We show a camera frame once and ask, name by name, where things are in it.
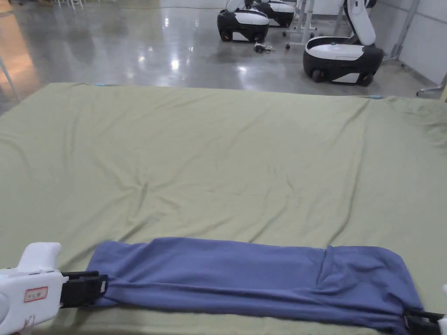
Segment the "blue cloth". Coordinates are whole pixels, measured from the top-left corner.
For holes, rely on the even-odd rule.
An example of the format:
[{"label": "blue cloth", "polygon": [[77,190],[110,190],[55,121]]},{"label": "blue cloth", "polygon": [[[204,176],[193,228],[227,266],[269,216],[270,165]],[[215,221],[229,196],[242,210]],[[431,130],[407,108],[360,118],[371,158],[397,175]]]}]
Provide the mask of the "blue cloth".
[{"label": "blue cloth", "polygon": [[186,238],[100,244],[87,270],[109,275],[98,305],[270,316],[407,335],[422,309],[400,256],[379,247],[275,247]]}]

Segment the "green sheet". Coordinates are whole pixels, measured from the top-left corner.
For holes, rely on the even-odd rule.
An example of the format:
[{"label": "green sheet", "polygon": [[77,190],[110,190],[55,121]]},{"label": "green sheet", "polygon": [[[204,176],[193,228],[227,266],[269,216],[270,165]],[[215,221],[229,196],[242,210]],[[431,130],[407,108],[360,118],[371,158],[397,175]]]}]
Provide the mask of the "green sheet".
[{"label": "green sheet", "polygon": [[[51,84],[0,117],[0,268],[27,244],[86,268],[104,240],[371,245],[447,312],[447,104]],[[237,315],[62,310],[38,332],[367,335]]]}]

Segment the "chair leg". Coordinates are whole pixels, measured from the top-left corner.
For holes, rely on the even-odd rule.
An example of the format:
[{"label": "chair leg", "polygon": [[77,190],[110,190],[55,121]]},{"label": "chair leg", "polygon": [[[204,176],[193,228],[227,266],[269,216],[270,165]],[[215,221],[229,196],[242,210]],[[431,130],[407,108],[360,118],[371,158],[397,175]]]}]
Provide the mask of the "chair leg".
[{"label": "chair leg", "polygon": [[9,85],[11,85],[11,88],[13,89],[14,94],[16,95],[16,98],[21,101],[19,93],[17,93],[16,88],[14,87],[13,80],[9,76],[8,70],[6,69],[6,66],[3,62],[3,59],[0,58],[0,67],[2,68],[4,75],[6,76],[6,79],[8,79]]}]

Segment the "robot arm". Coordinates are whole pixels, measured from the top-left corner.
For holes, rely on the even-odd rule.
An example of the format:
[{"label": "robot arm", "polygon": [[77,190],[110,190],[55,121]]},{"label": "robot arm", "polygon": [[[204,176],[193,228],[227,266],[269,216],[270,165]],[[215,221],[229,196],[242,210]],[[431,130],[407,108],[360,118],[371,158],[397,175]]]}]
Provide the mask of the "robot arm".
[{"label": "robot arm", "polygon": [[346,16],[354,34],[364,46],[375,43],[375,31],[366,11],[364,0],[345,0],[343,3]]},{"label": "robot arm", "polygon": [[60,251],[59,243],[32,243],[16,268],[0,269],[0,335],[30,334],[59,308],[87,306],[105,294],[107,275],[55,269]]},{"label": "robot arm", "polygon": [[234,13],[239,8],[239,6],[243,5],[244,3],[244,0],[230,0],[227,3],[226,9],[228,12]]}]

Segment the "polished concrete floor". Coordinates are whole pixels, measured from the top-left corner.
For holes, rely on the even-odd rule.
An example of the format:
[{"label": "polished concrete floor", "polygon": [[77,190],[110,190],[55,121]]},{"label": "polished concrete floor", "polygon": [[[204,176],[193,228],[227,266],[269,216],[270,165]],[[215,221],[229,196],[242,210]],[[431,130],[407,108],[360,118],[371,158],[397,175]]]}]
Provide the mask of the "polished concrete floor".
[{"label": "polished concrete floor", "polygon": [[[0,0],[0,56],[22,98],[53,82],[382,96],[415,96],[429,84],[396,62],[384,64],[369,88],[316,84],[303,72],[303,48],[285,50],[281,29],[268,33],[270,54],[221,42],[216,17],[225,2],[102,0],[73,10]],[[319,33],[332,29],[326,22]],[[16,103],[0,72],[0,113]]]}]

